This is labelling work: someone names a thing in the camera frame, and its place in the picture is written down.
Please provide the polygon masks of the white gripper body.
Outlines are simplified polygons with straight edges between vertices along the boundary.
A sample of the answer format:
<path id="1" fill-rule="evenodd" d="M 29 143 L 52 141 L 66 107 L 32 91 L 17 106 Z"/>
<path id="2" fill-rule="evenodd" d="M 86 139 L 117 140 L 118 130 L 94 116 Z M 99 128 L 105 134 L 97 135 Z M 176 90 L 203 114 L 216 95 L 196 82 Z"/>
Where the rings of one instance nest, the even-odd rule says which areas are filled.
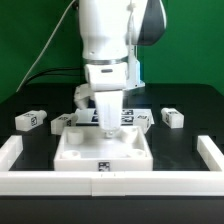
<path id="1" fill-rule="evenodd" d="M 127 63 L 85 66 L 88 83 L 94 93 L 99 126 L 115 132 L 121 126 L 123 90 L 126 88 Z"/>

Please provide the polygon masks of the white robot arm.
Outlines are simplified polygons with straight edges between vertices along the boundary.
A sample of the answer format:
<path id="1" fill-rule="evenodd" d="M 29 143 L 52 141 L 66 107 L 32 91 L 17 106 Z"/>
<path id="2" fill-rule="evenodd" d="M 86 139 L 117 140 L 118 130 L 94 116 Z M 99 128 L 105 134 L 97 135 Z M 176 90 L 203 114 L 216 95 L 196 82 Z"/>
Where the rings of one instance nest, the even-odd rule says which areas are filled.
<path id="1" fill-rule="evenodd" d="M 166 24 L 162 0 L 80 0 L 86 82 L 76 88 L 74 100 L 81 109 L 95 101 L 107 137 L 120 129 L 123 94 L 144 85 L 135 48 L 155 44 Z"/>

